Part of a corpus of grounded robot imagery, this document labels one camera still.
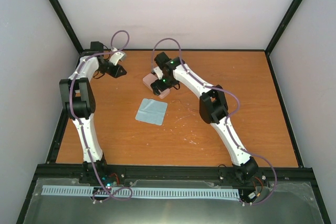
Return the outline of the pink glasses case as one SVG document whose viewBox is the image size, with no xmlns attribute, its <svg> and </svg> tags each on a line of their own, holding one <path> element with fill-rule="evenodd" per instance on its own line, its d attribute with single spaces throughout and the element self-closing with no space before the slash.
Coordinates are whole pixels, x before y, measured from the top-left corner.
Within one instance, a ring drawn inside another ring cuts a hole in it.
<svg viewBox="0 0 336 224">
<path fill-rule="evenodd" d="M 165 89 L 161 91 L 159 88 L 160 80 L 157 78 L 155 74 L 149 73 L 143 79 L 143 83 L 146 87 L 152 90 L 155 96 L 158 96 L 160 99 L 164 99 L 170 94 L 170 89 Z"/>
</svg>

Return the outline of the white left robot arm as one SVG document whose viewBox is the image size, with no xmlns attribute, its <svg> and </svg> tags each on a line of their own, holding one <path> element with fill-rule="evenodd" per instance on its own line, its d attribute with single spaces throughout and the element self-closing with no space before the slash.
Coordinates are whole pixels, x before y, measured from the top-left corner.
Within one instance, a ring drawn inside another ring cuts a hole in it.
<svg viewBox="0 0 336 224">
<path fill-rule="evenodd" d="M 91 43 L 91 48 L 82 53 L 79 63 L 70 77 L 59 81 L 62 110 L 75 125 L 83 152 L 83 167 L 91 172 L 90 176 L 97 183 L 108 180 L 109 170 L 99 145 L 94 113 L 96 101 L 90 81 L 96 73 L 118 78 L 127 74 L 119 64 L 126 57 L 123 50 L 115 47 L 104 51 L 98 41 Z"/>
</svg>

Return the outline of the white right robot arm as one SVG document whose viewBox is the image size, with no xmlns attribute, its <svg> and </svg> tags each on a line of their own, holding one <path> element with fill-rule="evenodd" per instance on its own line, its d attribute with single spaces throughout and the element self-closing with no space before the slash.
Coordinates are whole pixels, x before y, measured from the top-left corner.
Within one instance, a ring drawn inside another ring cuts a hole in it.
<svg viewBox="0 0 336 224">
<path fill-rule="evenodd" d="M 200 78 L 185 62 L 176 57 L 171 59 L 161 52 L 155 58 L 157 64 L 148 82 L 153 94 L 164 97 L 171 88 L 178 90 L 181 84 L 191 90 L 199 100 L 201 119 L 211 125 L 227 148 L 234 168 L 236 179 L 246 183 L 258 171 L 258 165 L 239 139 L 229 118 L 225 91 L 220 85 L 212 85 Z"/>
</svg>

